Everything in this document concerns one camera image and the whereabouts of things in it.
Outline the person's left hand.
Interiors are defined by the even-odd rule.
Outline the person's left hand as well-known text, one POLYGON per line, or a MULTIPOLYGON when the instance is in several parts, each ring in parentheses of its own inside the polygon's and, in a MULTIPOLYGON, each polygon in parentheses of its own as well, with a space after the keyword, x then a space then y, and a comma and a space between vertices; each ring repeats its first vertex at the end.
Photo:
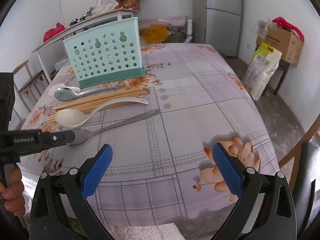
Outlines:
POLYGON ((12 212, 17 217, 25 215, 25 199, 23 197, 24 185, 22 183, 22 174, 18 166, 11 173, 11 186, 5 187, 1 183, 0 191, 4 199, 4 206, 7 211, 12 212))

